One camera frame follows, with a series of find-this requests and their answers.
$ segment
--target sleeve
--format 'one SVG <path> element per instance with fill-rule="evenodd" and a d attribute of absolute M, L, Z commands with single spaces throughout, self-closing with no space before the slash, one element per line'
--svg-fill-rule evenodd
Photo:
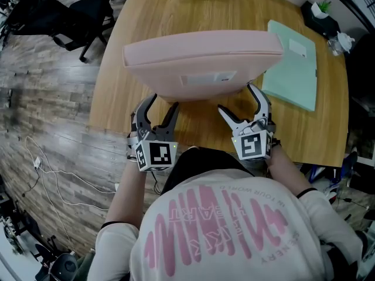
<path fill-rule="evenodd" d="M 130 224 L 105 225 L 96 239 L 96 254 L 88 281 L 119 281 L 129 272 L 130 253 L 139 230 Z"/>
<path fill-rule="evenodd" d="M 360 263 L 363 244 L 354 230 L 332 208 L 320 191 L 308 191 L 299 197 L 318 238 L 341 251 L 349 265 Z"/>

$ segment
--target small potted plant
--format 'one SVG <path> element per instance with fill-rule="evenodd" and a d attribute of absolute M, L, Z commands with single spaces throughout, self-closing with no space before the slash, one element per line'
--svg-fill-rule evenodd
<path fill-rule="evenodd" d="M 328 17 L 328 9 L 330 7 L 331 1 L 324 0 L 321 3 L 316 3 L 311 6 L 311 11 L 314 17 L 318 19 L 325 19 Z"/>

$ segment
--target white t-shirt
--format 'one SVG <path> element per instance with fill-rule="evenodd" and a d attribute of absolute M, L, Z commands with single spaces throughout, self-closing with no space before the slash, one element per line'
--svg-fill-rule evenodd
<path fill-rule="evenodd" d="M 280 183 L 240 170 L 193 177 L 160 196 L 141 229 L 115 223 L 98 234 L 88 281 L 332 280 L 322 243 L 348 264 L 362 243 L 326 197 L 296 198 Z"/>

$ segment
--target pink graphic print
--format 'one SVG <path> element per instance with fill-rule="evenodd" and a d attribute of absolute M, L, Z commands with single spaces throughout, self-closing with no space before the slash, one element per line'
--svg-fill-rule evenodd
<path fill-rule="evenodd" d="M 150 269 L 159 268 L 162 258 L 166 274 L 173 276 L 177 246 L 184 265 L 190 265 L 193 261 L 200 262 L 202 248 L 205 248 L 209 255 L 226 251 L 228 256 L 232 256 L 236 253 L 233 236 L 237 236 L 245 257 L 250 259 L 251 251 L 238 220 L 239 215 L 242 216 L 246 229 L 259 251 L 262 251 L 264 246 L 264 235 L 273 246 L 280 245 L 281 238 L 273 235 L 269 229 L 269 225 L 274 224 L 280 235 L 285 233 L 288 222 L 280 210 L 274 211 L 268 204 L 264 204 L 263 211 L 258 201 L 251 198 L 250 206 L 255 218 L 255 224 L 252 224 L 239 196 L 236 193 L 229 195 L 226 190 L 222 190 L 225 205 L 230 213 L 228 220 L 231 220 L 236 229 L 236 233 L 231 234 L 213 189 L 201 185 L 198 192 L 200 204 L 196 192 L 188 189 L 186 195 L 178 194 L 178 203 L 173 199 L 169 202 L 168 222 L 162 214 L 156 216 L 155 230 L 148 233 L 144 249 L 144 257 L 148 259 Z M 200 242 L 200 233 L 203 235 L 204 243 Z"/>

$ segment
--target white label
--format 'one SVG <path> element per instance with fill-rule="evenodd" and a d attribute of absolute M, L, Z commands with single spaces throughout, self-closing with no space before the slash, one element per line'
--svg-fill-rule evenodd
<path fill-rule="evenodd" d="M 213 84 L 230 81 L 237 71 L 216 72 L 207 74 L 191 74 L 181 76 L 182 85 Z"/>
<path fill-rule="evenodd" d="M 292 39 L 289 39 L 289 50 L 307 58 L 306 47 Z"/>

